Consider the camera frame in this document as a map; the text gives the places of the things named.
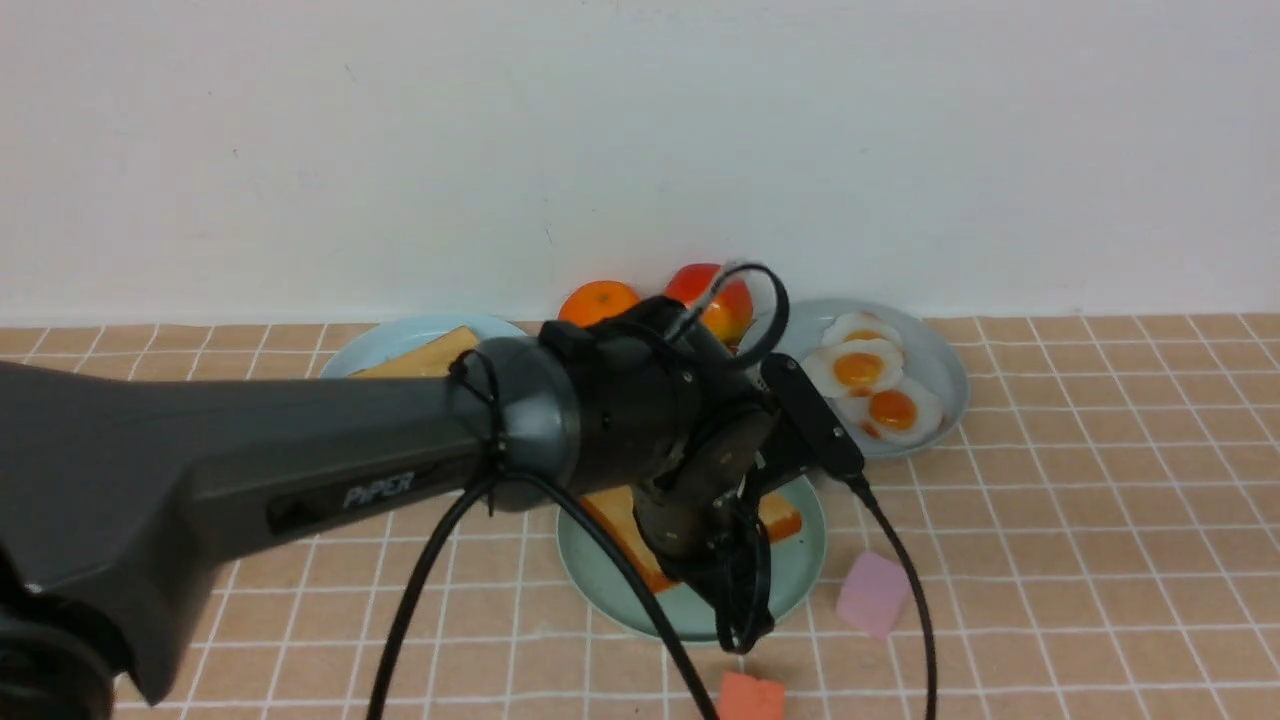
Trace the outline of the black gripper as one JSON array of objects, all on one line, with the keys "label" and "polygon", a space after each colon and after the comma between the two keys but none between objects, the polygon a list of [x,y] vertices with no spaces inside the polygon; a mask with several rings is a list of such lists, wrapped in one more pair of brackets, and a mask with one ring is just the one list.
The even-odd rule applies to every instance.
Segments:
[{"label": "black gripper", "polygon": [[564,488],[646,585],[746,571],[768,542],[744,514],[780,405],[685,306],[663,296],[582,327],[548,322],[540,347],[573,392],[562,427],[577,451]]}]

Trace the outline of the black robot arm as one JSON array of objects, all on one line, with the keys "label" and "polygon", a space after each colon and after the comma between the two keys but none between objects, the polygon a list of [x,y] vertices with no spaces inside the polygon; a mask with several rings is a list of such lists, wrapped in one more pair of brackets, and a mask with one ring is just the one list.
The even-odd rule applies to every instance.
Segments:
[{"label": "black robot arm", "polygon": [[701,715],[657,597],[582,497],[653,493],[658,541],[735,489],[774,425],[753,379],[788,319],[732,355],[654,297],[581,329],[481,342],[442,378],[127,382],[3,365],[3,716],[108,719],[125,674],[170,693],[229,562],[436,496],[367,706],[379,719],[460,520],[558,505],[623,573]]}]

